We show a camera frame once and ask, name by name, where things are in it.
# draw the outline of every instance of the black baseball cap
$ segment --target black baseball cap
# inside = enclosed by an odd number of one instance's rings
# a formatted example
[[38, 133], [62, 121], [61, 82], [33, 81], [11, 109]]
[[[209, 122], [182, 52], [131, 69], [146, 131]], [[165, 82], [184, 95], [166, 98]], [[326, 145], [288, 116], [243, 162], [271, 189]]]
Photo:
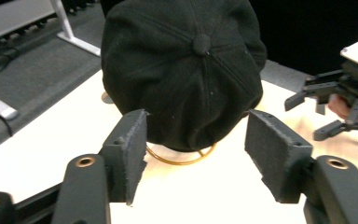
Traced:
[[193, 152], [259, 103], [267, 52], [246, 0], [125, 0], [106, 16], [103, 85], [122, 114], [145, 109], [147, 141]]

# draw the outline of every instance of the white table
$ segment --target white table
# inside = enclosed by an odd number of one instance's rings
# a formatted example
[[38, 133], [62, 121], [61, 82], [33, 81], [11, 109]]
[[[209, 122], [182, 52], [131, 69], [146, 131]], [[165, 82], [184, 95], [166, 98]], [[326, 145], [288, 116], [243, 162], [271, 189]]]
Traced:
[[[342, 133], [314, 142], [312, 132], [335, 120], [314, 112], [308, 100], [289, 112], [283, 102], [293, 93], [263, 82], [265, 94], [257, 109], [295, 129], [314, 145], [313, 156], [331, 154], [358, 166], [358, 134]], [[0, 146], [0, 191], [18, 203], [62, 182], [67, 163], [86, 153], [98, 153], [106, 136], [121, 118], [114, 105], [102, 102], [99, 72], [60, 100], [47, 112]], [[112, 223], [305, 223], [302, 196], [299, 204], [275, 203], [261, 174], [244, 151], [247, 118], [205, 160], [173, 166], [150, 155], [132, 207], [111, 203]], [[197, 158], [150, 145], [172, 160]]]

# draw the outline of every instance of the hat stand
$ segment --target hat stand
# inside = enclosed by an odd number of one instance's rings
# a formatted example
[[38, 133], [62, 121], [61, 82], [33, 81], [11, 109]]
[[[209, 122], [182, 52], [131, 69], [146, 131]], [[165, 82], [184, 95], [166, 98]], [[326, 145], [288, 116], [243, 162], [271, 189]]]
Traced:
[[164, 158], [160, 157], [159, 155], [157, 155], [152, 149], [150, 149], [150, 147], [146, 147], [146, 151], [155, 159], [165, 162], [170, 165], [190, 165], [190, 164], [194, 164], [198, 161], [202, 161], [203, 159], [207, 158], [214, 151], [214, 149], [216, 148], [216, 145], [217, 145], [217, 143], [213, 144], [211, 146], [211, 148], [206, 153], [203, 153], [201, 150], [197, 151], [200, 154], [200, 157], [195, 160], [192, 160], [192, 161], [170, 161], [170, 160], [164, 159]]

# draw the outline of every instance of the robotic hand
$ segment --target robotic hand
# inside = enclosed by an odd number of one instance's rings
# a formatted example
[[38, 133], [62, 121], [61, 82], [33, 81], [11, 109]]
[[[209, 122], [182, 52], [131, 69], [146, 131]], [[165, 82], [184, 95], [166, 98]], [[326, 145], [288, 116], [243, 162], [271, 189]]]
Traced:
[[358, 42], [343, 49], [341, 56], [348, 59], [342, 64], [341, 70], [307, 77], [302, 91], [284, 103], [285, 110], [288, 111], [303, 103], [305, 97], [316, 97], [317, 112], [323, 114], [330, 95], [338, 94], [346, 100], [351, 110], [345, 121], [336, 120], [316, 130], [313, 135], [315, 141], [358, 130]]

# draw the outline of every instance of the cap button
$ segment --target cap button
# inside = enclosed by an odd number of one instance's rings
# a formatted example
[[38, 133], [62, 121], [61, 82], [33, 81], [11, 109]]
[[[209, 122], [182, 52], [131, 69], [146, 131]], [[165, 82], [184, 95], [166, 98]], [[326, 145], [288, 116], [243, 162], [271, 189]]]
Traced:
[[197, 35], [193, 40], [193, 50], [201, 57], [205, 57], [208, 54], [208, 50], [211, 48], [211, 38], [208, 35]]

